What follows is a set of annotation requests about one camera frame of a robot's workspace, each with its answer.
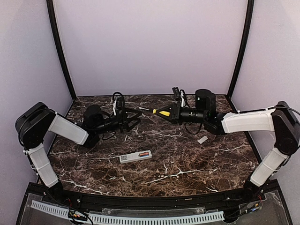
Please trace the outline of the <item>yellow handled screwdriver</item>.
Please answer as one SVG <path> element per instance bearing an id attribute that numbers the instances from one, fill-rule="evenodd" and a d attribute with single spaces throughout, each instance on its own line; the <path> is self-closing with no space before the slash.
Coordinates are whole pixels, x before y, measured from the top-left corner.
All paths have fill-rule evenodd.
<path id="1" fill-rule="evenodd" d="M 154 108 L 143 108 L 143 107 L 138 107 L 138 109 L 140 110 L 144 110 L 144 111 L 149 111 L 151 112 L 152 114 L 160 114 L 160 115 L 163 115 L 163 116 L 167 116 L 169 117 L 171 114 L 170 112 L 167 112 L 167 111 L 164 111 L 164 110 L 158 110 L 158 109 L 154 109 Z"/>

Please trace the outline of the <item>white remote control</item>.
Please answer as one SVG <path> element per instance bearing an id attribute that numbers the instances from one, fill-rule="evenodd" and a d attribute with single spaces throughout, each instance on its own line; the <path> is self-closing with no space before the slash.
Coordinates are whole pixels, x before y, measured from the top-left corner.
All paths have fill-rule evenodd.
<path id="1" fill-rule="evenodd" d="M 151 156 L 150 157 L 139 157 L 139 153 L 142 153 L 142 152 L 149 152 Z M 150 158 L 152 158 L 152 153 L 150 150 L 134 152 L 134 153 L 119 156 L 119 160 L 120 160 L 121 164 L 146 160 L 146 159 L 150 159 Z"/>

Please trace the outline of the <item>white battery cover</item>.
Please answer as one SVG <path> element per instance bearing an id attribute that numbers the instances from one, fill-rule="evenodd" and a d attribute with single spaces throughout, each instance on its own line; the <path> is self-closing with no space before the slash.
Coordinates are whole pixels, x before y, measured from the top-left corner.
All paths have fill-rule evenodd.
<path id="1" fill-rule="evenodd" d="M 206 140 L 208 140 L 207 136 L 203 136 L 202 138 L 200 138 L 199 140 L 197 140 L 198 143 L 203 144 Z"/>

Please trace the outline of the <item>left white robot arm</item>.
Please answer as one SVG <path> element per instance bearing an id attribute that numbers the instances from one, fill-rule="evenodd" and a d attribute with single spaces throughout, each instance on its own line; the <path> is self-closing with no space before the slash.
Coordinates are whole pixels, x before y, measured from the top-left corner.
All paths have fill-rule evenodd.
<path id="1" fill-rule="evenodd" d="M 23 152 L 45 185 L 47 194 L 64 203 L 67 197 L 63 193 L 63 185 L 44 148 L 46 133 L 52 132 L 85 148 L 93 148 L 99 142 L 100 134 L 132 130 L 140 123 L 141 114 L 141 111 L 127 108 L 123 101 L 116 100 L 112 114 L 103 111 L 98 105 L 89 106 L 83 114 L 82 124 L 78 125 L 38 102 L 17 119 L 15 129 Z"/>

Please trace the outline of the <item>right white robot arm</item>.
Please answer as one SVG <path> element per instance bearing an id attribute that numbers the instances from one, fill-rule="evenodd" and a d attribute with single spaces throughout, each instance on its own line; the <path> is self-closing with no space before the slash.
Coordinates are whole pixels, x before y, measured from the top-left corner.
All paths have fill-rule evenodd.
<path id="1" fill-rule="evenodd" d="M 245 202 L 256 197 L 269 177 L 280 170 L 300 148 L 300 123 L 294 115 L 296 111 L 289 108 L 285 101 L 269 108 L 244 112 L 213 113 L 209 110 L 181 107 L 177 103 L 151 112 L 173 124 L 201 124 L 214 135 L 249 131 L 274 132 L 273 148 L 243 185 L 242 200 Z"/>

